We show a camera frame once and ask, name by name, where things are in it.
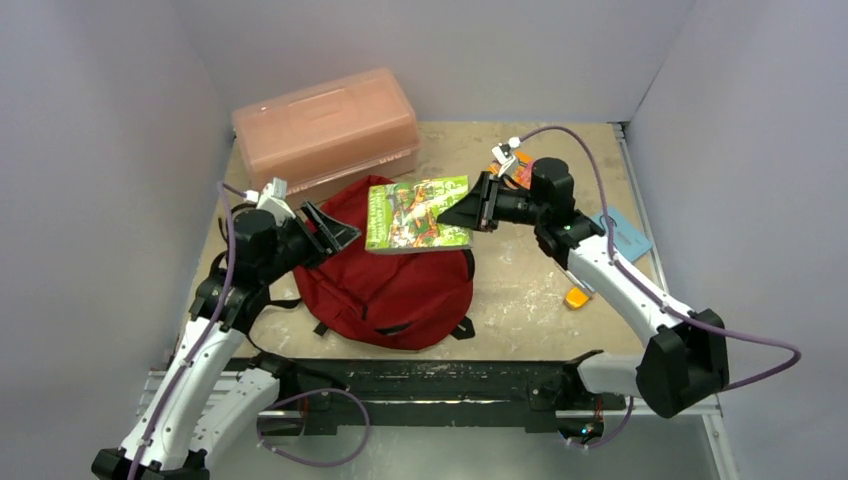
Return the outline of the Roald Dahl Charlie paperback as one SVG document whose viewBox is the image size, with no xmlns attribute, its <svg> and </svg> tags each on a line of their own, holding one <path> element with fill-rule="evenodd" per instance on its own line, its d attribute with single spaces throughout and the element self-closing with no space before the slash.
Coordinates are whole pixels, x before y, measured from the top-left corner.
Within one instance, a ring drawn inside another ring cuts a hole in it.
<svg viewBox="0 0 848 480">
<path fill-rule="evenodd" d="M 515 161 L 505 170 L 503 177 L 509 178 L 507 185 L 510 188 L 520 186 L 529 189 L 531 186 L 534 159 L 521 151 L 514 151 L 513 154 Z"/>
</svg>

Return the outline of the green Treehouse paperback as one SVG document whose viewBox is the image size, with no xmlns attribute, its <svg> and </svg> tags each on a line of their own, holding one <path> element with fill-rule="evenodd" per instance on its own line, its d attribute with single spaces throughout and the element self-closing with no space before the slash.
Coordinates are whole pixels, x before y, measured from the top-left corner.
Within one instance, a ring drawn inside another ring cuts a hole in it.
<svg viewBox="0 0 848 480">
<path fill-rule="evenodd" d="M 370 187 L 365 250 L 375 254 L 405 254 L 471 248 L 470 229 L 438 222 L 438 216 L 468 191 L 466 176 Z"/>
</svg>

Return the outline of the red backpack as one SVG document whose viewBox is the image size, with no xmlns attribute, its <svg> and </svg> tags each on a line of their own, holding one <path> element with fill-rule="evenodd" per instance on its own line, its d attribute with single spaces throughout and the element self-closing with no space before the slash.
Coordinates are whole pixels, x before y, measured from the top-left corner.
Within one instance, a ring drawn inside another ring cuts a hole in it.
<svg viewBox="0 0 848 480">
<path fill-rule="evenodd" d="M 396 350 L 418 351 L 476 335 L 468 316 L 475 259 L 468 250 L 369 253 L 358 238 L 316 268 L 293 272 L 315 331 Z"/>
</svg>

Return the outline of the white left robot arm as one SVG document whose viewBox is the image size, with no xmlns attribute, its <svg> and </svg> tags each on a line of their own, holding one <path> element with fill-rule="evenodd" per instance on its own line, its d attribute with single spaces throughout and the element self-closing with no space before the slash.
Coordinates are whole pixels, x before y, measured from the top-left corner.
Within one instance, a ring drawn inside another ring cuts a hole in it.
<svg viewBox="0 0 848 480">
<path fill-rule="evenodd" d="M 260 411 L 297 399 L 290 361 L 262 354 L 235 387 L 208 403 L 222 372 L 270 303 L 270 286 L 298 267 L 317 267 L 351 245 L 358 228 L 309 201 L 294 213 L 266 200 L 226 214 L 225 267 L 200 284 L 191 318 L 163 381 L 138 423 L 115 448 L 92 463 L 98 479 L 207 479 L 220 454 Z"/>
</svg>

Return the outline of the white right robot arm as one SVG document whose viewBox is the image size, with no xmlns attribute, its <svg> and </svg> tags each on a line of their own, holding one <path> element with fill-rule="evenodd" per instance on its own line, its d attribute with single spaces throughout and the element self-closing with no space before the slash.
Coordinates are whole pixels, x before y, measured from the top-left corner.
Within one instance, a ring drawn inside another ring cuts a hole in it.
<svg viewBox="0 0 848 480">
<path fill-rule="evenodd" d="M 628 262 L 602 228 L 575 206 L 567 164 L 542 158 L 527 189 L 513 190 L 483 172 L 471 190 L 442 212 L 441 224 L 491 232 L 500 223 L 529 225 L 540 250 L 566 273 L 591 286 L 627 322 L 644 347 L 637 356 L 602 351 L 566 365 L 564 399 L 584 407 L 599 394 L 642 399 L 671 418 L 729 384 L 723 320 L 710 309 L 693 311 Z"/>
</svg>

